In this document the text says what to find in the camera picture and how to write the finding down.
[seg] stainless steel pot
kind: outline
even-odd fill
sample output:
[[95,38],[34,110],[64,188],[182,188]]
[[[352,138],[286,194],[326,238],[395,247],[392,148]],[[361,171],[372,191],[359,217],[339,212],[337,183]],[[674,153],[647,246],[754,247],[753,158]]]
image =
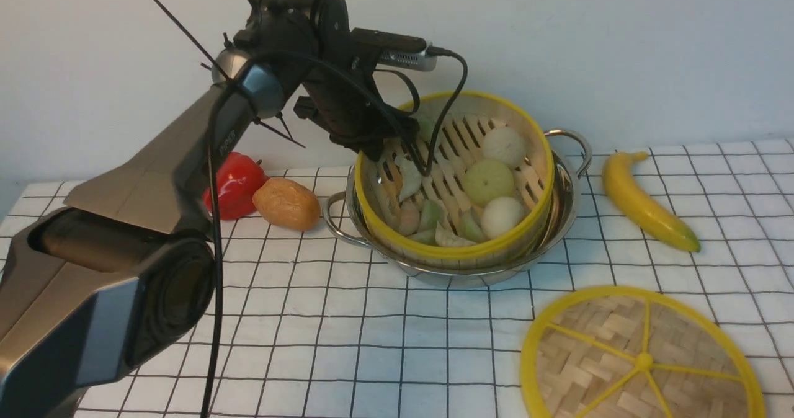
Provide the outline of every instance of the stainless steel pot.
[[[572,138],[579,142],[579,145],[584,151],[584,160],[579,169],[573,171],[571,164],[564,156],[559,155],[556,151],[552,152],[555,169],[553,204],[548,223],[546,224],[544,237],[536,248],[531,249],[531,251],[528,251],[521,257],[515,258],[511,262],[480,269],[443,269],[405,260],[403,257],[395,254],[394,251],[384,246],[369,233],[357,197],[355,196],[355,182],[352,173],[348,177],[346,191],[332,195],[328,198],[326,205],[323,206],[323,218],[326,221],[326,226],[328,226],[330,231],[340,240],[352,245],[373,249],[383,255],[386,260],[390,260],[405,271],[409,277],[416,277],[417,280],[422,280],[422,282],[430,283],[431,285],[444,288],[477,288],[503,282],[531,268],[534,263],[538,262],[541,256],[561,242],[562,238],[565,237],[565,234],[567,234],[573,222],[576,220],[576,209],[578,208],[579,198],[581,198],[581,193],[579,193],[579,179],[583,177],[590,166],[592,149],[583,136],[573,131],[550,130],[545,134],[547,136],[568,136],[568,138]],[[361,237],[348,234],[340,229],[339,225],[334,223],[334,218],[331,216],[330,209],[332,205],[339,201],[346,201],[350,220],[352,220],[355,229]]]

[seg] banana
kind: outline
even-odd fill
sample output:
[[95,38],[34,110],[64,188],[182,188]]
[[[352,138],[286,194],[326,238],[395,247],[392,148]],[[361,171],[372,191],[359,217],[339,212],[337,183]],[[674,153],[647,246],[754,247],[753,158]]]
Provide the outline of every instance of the banana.
[[681,251],[700,252],[700,240],[695,232],[653,200],[633,178],[633,164],[647,158],[645,152],[611,155],[601,172],[607,196],[629,220],[660,242]]

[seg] white wall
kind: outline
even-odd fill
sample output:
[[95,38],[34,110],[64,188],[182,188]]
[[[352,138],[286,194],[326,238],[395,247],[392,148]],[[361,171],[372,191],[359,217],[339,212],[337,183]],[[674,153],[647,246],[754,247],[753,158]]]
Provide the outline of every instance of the white wall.
[[[211,51],[244,0],[163,0]],[[425,36],[468,58],[468,88],[518,102],[598,149],[794,135],[794,0],[347,0],[351,25]],[[0,0],[0,177],[90,177],[127,160],[209,84],[150,0]],[[453,87],[454,62],[416,75]],[[388,101],[408,93],[385,81]],[[287,120],[253,129],[267,167],[352,162]]]

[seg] potato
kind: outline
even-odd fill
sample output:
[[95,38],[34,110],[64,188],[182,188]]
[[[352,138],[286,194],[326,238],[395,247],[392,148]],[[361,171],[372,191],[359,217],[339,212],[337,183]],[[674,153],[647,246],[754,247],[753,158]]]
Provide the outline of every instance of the potato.
[[314,193],[289,179],[270,178],[254,192],[253,205],[270,224],[293,231],[310,231],[320,220]]

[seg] yellow rim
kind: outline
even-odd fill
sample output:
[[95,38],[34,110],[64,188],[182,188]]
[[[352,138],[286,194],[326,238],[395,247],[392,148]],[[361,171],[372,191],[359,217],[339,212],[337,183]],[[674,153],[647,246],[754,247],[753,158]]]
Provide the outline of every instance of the yellow rim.
[[[432,99],[438,99],[440,97],[449,97],[452,95],[451,91],[444,91],[444,92],[437,92],[435,94],[430,94],[428,96],[422,97],[421,101],[425,102]],[[545,208],[548,206],[548,201],[551,199],[551,192],[553,190],[552,184],[554,181],[554,163],[551,153],[551,147],[548,145],[548,140],[543,133],[541,127],[533,120],[533,118],[527,113],[527,111],[522,110],[517,105],[513,104],[508,100],[502,99],[501,97],[494,96],[493,94],[488,94],[485,92],[480,91],[460,91],[460,95],[462,96],[473,96],[473,97],[482,97],[484,99],[491,99],[498,104],[506,105],[510,107],[515,112],[519,113],[522,117],[525,118],[528,124],[532,127],[534,132],[541,138],[541,142],[544,147],[545,152],[545,164],[546,164],[546,178],[544,181],[544,190],[541,195],[541,198],[538,200],[538,205],[527,215],[524,220],[519,223],[518,226],[513,228],[512,231],[507,232],[507,234],[502,235],[495,240],[490,240],[488,242],[484,242],[475,246],[468,246],[468,247],[438,247],[438,246],[429,246],[426,244],[422,244],[419,242],[414,242],[407,237],[403,237],[394,231],[394,229],[389,228],[386,223],[381,220],[375,211],[369,205],[369,201],[366,198],[364,192],[364,177],[361,172],[361,169],[364,165],[364,160],[366,159],[363,153],[358,153],[358,159],[355,161],[355,194],[358,196],[358,200],[361,206],[361,211],[364,214],[364,218],[367,222],[367,226],[369,228],[375,229],[375,231],[379,231],[383,237],[395,245],[398,245],[405,249],[406,251],[414,252],[415,254],[422,255],[424,257],[430,258],[440,258],[440,259],[450,259],[450,260],[463,260],[463,259],[470,259],[470,258],[479,258],[484,257],[489,254],[493,254],[496,251],[500,251],[500,249],[504,249],[505,246],[508,246],[510,243],[516,241],[521,235],[525,234],[528,229],[538,220],[538,217],[541,216],[542,212],[545,211]],[[408,102],[407,104],[403,104],[400,106],[401,110],[406,110],[413,106],[413,102]]]
[[650,370],[652,369],[683,371],[686,373],[694,373],[694,375],[714,376],[715,378],[723,378],[729,379],[731,381],[741,382],[744,385],[747,395],[747,412],[749,413],[749,416],[751,418],[763,418],[765,416],[764,397],[761,393],[761,387],[760,384],[758,384],[755,373],[752,372],[752,368],[749,365],[749,362],[747,362],[745,359],[742,351],[740,351],[738,347],[734,345],[734,342],[731,341],[731,338],[729,338],[727,334],[720,330],[717,325],[712,324],[712,322],[706,319],[702,314],[698,313],[698,311],[687,307],[687,305],[684,305],[677,300],[673,300],[672,298],[663,296],[659,293],[653,293],[652,291],[633,288],[630,286],[596,286],[594,288],[582,289],[581,291],[570,293],[567,296],[555,300],[552,305],[549,305],[547,308],[545,308],[543,313],[541,313],[538,318],[534,320],[529,332],[527,333],[527,338],[524,340],[524,347],[522,347],[521,350],[521,391],[522,395],[524,395],[524,404],[527,406],[531,416],[536,416],[539,418],[551,418],[551,413],[548,412],[548,409],[542,400],[540,387],[538,385],[538,373],[535,371],[537,362],[536,359],[538,356],[538,343],[541,340],[541,336],[543,336],[543,331],[545,331],[545,329],[549,327],[554,328],[555,330],[569,334],[576,339],[596,345],[596,347],[599,349],[609,351],[610,353],[613,353],[613,355],[619,356],[621,358],[627,358],[632,362],[636,362],[637,358],[634,356],[627,355],[616,348],[609,347],[607,344],[602,344],[601,342],[598,342],[589,336],[579,336],[576,331],[568,330],[567,328],[560,327],[559,325],[552,323],[552,320],[555,317],[559,316],[559,314],[563,313],[563,311],[572,307],[573,305],[579,304],[585,300],[604,296],[631,296],[643,299],[646,302],[643,352],[646,352],[648,349],[650,305],[663,305],[672,309],[676,313],[681,314],[681,316],[692,320],[692,322],[695,324],[700,325],[703,330],[706,330],[706,332],[709,333],[709,336],[711,336],[711,338],[713,338],[717,344],[720,344],[720,347],[722,347],[723,350],[726,351],[727,355],[731,357],[731,361],[736,365],[739,376],[726,375],[725,373],[712,373],[706,370],[698,370],[693,367],[678,367],[678,365],[652,364],[649,368],[645,369],[635,368],[627,373],[626,376],[615,382],[615,384],[613,384],[609,389],[604,391],[601,396],[595,398],[595,400],[593,400],[589,406],[585,407],[585,409],[579,412],[576,416],[586,416],[588,412],[595,409],[598,404],[607,398],[607,396],[610,396],[622,385],[626,384],[632,376],[644,374],[649,378],[649,385],[656,393],[656,396],[659,400],[659,403],[661,404],[661,407],[664,409],[664,412],[666,412],[667,416],[672,417],[672,414],[667,407],[666,401],[664,400],[664,396],[661,394],[656,382],[653,381],[653,377],[650,375]]

